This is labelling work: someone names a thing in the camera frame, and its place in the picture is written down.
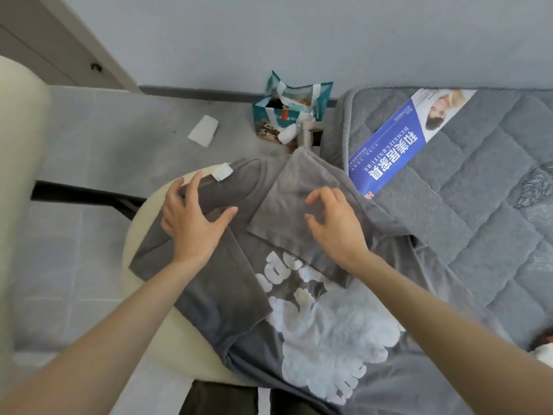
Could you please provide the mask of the grey quilted mattress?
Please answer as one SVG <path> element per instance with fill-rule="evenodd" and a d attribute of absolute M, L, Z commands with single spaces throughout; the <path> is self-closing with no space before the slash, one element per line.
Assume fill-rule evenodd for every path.
<path fill-rule="evenodd" d="M 525 351 L 553 339 L 553 90 L 479 88 L 378 193 Z"/>

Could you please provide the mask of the teal printed shopping bag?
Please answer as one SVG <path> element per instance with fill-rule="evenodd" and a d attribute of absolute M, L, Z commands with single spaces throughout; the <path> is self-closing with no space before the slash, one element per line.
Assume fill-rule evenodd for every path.
<path fill-rule="evenodd" d="M 301 87 L 286 85 L 272 72 L 265 95 L 253 103 L 254 130 L 261 139 L 279 143 L 279 132 L 288 125 L 300 125 L 305 120 L 322 121 L 327 109 L 333 82 Z"/>

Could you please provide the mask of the person's dark trousers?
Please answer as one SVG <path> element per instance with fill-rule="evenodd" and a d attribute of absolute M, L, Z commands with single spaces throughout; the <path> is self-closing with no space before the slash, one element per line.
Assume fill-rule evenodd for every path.
<path fill-rule="evenodd" d="M 317 405 L 279 389 L 269 394 L 270 415 L 327 415 Z M 193 381 L 179 415 L 259 415 L 255 387 Z"/>

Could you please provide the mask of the grey T-shirt with white print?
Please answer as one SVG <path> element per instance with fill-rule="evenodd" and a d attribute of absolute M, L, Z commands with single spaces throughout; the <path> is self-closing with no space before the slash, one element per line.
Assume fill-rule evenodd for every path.
<path fill-rule="evenodd" d="M 462 315 L 510 341 L 499 321 L 442 260 L 347 174 L 301 148 L 230 164 L 203 178 L 202 213 L 238 213 L 176 300 L 223 365 L 245 382 L 305 398 L 333 415 L 471 415 L 471 410 L 377 297 L 336 265 L 304 215 L 310 192 L 339 188 L 370 251 Z"/>

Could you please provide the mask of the beige door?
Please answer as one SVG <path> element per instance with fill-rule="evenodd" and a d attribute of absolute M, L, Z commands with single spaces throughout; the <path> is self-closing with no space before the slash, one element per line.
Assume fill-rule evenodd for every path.
<path fill-rule="evenodd" d="M 0 0 L 0 56 L 49 85 L 142 93 L 64 0 Z M 93 72 L 91 63 L 103 72 Z"/>

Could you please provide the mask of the person's left hand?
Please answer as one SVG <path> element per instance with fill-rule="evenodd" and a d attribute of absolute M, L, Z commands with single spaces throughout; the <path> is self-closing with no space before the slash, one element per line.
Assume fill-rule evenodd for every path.
<path fill-rule="evenodd" d="M 213 233 L 198 201 L 198 171 L 185 186 L 182 207 L 168 207 L 168 191 L 162 206 L 162 229 L 174 241 L 173 261 L 198 272 L 209 261 L 223 233 Z"/>

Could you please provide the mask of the blue and white mattress label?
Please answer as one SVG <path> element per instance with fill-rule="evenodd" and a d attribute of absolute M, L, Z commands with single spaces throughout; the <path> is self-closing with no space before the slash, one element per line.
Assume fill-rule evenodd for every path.
<path fill-rule="evenodd" d="M 453 118 L 477 90 L 417 90 L 349 158 L 356 189 L 372 199 Z"/>

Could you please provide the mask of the white crumpled cloth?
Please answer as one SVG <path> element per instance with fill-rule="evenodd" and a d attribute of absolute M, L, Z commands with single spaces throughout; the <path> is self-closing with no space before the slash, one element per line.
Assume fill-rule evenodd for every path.
<path fill-rule="evenodd" d="M 537 337 L 529 346 L 529 354 L 553 369 L 553 334 Z"/>

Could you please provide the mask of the person's right forearm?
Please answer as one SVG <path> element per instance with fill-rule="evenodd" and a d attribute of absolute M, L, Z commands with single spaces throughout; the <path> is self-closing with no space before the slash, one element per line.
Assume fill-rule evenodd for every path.
<path fill-rule="evenodd" d="M 476 415 L 553 415 L 553 368 L 461 316 L 370 251 L 348 254 L 344 267 L 411 334 Z"/>

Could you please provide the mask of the person's right hand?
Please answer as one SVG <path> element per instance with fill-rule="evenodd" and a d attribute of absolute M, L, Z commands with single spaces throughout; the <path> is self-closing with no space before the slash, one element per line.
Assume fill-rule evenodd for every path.
<path fill-rule="evenodd" d="M 325 239 L 315 239 L 323 251 L 342 269 L 357 276 L 363 261 L 370 254 L 365 242 L 361 224 L 349 204 L 345 211 L 328 209 L 329 192 L 327 186 L 312 191 L 305 202 L 314 205 L 323 204 L 322 221 L 326 225 Z"/>

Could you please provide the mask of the black metal bar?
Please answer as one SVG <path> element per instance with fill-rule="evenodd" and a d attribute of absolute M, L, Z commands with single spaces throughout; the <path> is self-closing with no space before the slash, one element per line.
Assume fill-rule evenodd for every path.
<path fill-rule="evenodd" d="M 128 220 L 132 221 L 147 199 L 121 193 L 38 180 L 32 190 L 31 201 L 104 206 L 117 210 Z"/>

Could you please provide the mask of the person's left forearm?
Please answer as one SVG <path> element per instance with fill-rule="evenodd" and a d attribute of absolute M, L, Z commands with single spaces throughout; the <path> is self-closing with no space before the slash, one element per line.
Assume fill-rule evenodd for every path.
<path fill-rule="evenodd" d="M 0 415 L 109 415 L 178 297 L 209 257 L 175 259 L 37 375 Z"/>

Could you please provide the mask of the white tissue paper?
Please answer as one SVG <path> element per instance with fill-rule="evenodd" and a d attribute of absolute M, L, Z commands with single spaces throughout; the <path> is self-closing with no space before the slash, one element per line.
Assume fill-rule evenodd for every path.
<path fill-rule="evenodd" d="M 204 115 L 190 132 L 188 139 L 204 148 L 208 148 L 215 136 L 218 124 L 217 119 Z"/>

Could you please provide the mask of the cream round stool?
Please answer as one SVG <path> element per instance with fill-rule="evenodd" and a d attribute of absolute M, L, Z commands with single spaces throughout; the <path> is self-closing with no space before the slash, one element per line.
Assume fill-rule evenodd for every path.
<path fill-rule="evenodd" d="M 185 288 L 154 336 L 148 352 L 188 377 L 226 384 L 247 384 L 228 369 L 229 351 L 267 316 L 271 308 L 251 261 L 238 239 L 259 207 L 266 179 L 266 160 L 241 160 L 222 181 L 204 169 L 200 206 L 210 212 L 237 206 L 238 215 L 225 231 L 208 264 Z M 138 210 L 123 249 L 121 284 L 125 298 L 170 263 L 173 241 L 161 227 L 161 207 L 168 186 L 150 196 Z"/>

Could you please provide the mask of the white bottle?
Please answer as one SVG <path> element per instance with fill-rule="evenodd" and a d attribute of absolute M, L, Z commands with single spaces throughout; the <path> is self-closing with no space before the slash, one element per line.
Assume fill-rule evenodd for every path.
<path fill-rule="evenodd" d="M 301 130 L 301 125 L 297 123 L 291 124 L 283 128 L 278 134 L 278 140 L 282 145 L 296 143 Z"/>

